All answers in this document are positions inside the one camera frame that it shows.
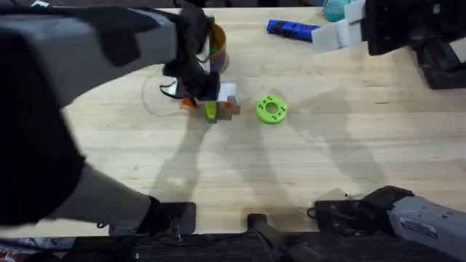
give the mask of black mount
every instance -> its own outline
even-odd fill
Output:
[[[308,210],[308,216],[314,218],[319,231],[325,233],[351,236],[382,231],[395,236],[388,212],[393,204],[412,196],[412,191],[385,186],[361,200],[316,201]]]
[[[265,239],[277,256],[277,261],[291,259],[296,262],[343,262],[344,260],[333,255],[323,255],[303,244],[298,234],[281,232],[267,224],[265,214],[249,214],[248,230],[255,231],[259,238]]]

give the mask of wooden table surface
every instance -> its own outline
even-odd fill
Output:
[[[366,44],[315,54],[269,35],[269,19],[323,24],[321,9],[207,9],[226,31],[241,113],[208,124],[164,97],[161,66],[114,80],[66,109],[89,163],[162,201],[197,204],[197,232],[238,232],[248,213],[288,230],[315,230],[316,199],[361,197],[394,185],[466,210],[466,92],[434,91],[407,49],[368,56]],[[289,112],[262,124],[254,105],[279,95]],[[73,221],[2,236],[103,235]]]

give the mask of black cable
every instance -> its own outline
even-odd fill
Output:
[[[311,219],[315,219],[315,208],[314,207],[308,208],[306,211],[306,215]]]
[[[197,62],[199,63],[207,63],[209,61],[209,56],[207,56],[204,60],[200,60],[198,57],[197,58]]]
[[[226,241],[228,239],[244,237],[247,234],[248,234],[248,232],[246,231],[245,233],[233,234],[233,235],[229,235],[229,236],[226,236],[226,237],[211,238],[211,239],[209,239],[209,237],[206,237],[204,235],[199,235],[198,237],[201,237],[201,238],[205,239],[204,242],[191,242],[191,243],[166,242],[166,241],[162,241],[161,237],[155,237],[155,240],[161,245],[167,245],[167,246],[171,246],[171,247],[201,247],[201,246],[206,246],[206,245],[213,245],[215,243],[223,242],[223,241]]]
[[[178,96],[176,96],[176,95],[169,94],[169,93],[167,93],[167,92],[165,92],[165,91],[163,90],[163,88],[171,87],[173,84],[175,84],[175,82],[172,82],[171,84],[167,84],[167,85],[161,84],[161,85],[160,85],[160,92],[162,92],[162,94],[168,96],[169,98],[173,98],[173,99],[177,99],[177,100],[184,99],[184,98],[189,98],[188,95],[186,95],[186,96],[184,96],[184,97],[178,97]]]

